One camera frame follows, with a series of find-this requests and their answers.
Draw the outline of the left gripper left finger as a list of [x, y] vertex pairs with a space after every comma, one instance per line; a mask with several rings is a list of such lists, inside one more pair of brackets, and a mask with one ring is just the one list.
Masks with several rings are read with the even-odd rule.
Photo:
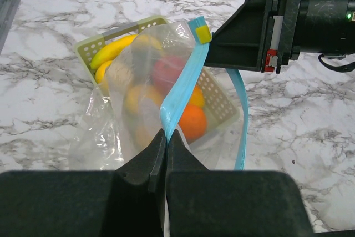
[[1, 174], [2, 236], [163, 236], [165, 133], [110, 171]]

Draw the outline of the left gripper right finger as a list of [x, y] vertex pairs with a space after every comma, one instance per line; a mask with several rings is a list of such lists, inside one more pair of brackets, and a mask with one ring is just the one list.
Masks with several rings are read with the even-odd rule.
[[174, 132], [166, 196], [171, 236], [313, 236], [295, 181], [278, 171], [206, 169]]

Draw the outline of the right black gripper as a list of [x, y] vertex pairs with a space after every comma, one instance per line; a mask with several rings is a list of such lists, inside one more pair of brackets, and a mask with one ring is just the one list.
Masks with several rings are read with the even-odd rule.
[[300, 4], [301, 0], [245, 0], [212, 35], [206, 65], [279, 73], [292, 58]]

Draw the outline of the red apple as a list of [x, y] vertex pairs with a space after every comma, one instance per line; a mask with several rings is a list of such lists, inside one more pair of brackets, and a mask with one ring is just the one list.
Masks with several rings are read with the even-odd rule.
[[162, 95], [170, 92], [185, 64], [186, 59], [180, 57], [163, 57], [155, 62], [151, 77], [153, 85]]

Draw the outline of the clear zip top bag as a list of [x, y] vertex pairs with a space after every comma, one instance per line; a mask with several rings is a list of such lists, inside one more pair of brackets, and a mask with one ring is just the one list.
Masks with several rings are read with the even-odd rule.
[[235, 171], [249, 107], [237, 70], [231, 100], [204, 67], [199, 17], [160, 17], [77, 44], [95, 80], [69, 149], [71, 170], [103, 171], [102, 236], [236, 236]]

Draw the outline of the pale green plastic basket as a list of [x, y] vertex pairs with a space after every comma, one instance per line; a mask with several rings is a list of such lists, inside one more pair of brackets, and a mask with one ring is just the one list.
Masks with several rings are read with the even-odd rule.
[[[74, 45], [74, 50], [82, 65], [86, 67], [92, 83], [97, 85], [95, 71], [91, 69], [90, 63], [99, 50], [113, 41], [129, 36], [131, 32], [140, 33], [151, 26], [166, 24], [168, 22], [165, 17], [155, 15], [136, 22], [122, 23], [107, 32], [77, 42]], [[209, 70], [206, 68], [202, 69], [197, 84], [205, 98], [205, 112], [209, 120], [207, 133], [213, 133], [217, 130], [223, 131], [239, 119], [239, 107], [227, 96], [226, 91]]]

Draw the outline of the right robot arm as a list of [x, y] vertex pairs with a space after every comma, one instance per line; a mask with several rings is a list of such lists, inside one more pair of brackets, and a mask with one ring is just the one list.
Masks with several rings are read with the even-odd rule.
[[354, 53], [354, 0], [245, 0], [213, 34], [205, 65], [279, 73], [302, 52]]

